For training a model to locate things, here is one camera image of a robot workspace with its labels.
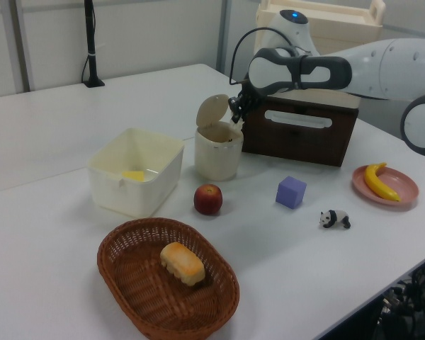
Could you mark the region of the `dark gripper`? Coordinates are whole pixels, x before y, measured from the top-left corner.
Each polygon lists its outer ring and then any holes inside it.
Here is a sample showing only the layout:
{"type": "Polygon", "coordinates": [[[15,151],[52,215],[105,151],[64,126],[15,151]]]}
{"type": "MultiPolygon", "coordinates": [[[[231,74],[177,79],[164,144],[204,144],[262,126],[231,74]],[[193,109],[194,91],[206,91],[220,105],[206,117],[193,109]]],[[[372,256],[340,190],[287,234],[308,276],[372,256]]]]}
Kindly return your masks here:
{"type": "Polygon", "coordinates": [[[233,123],[238,123],[239,118],[246,120],[251,107],[258,107],[261,104],[261,96],[248,79],[241,81],[240,84],[242,87],[238,96],[228,99],[233,123]]]}

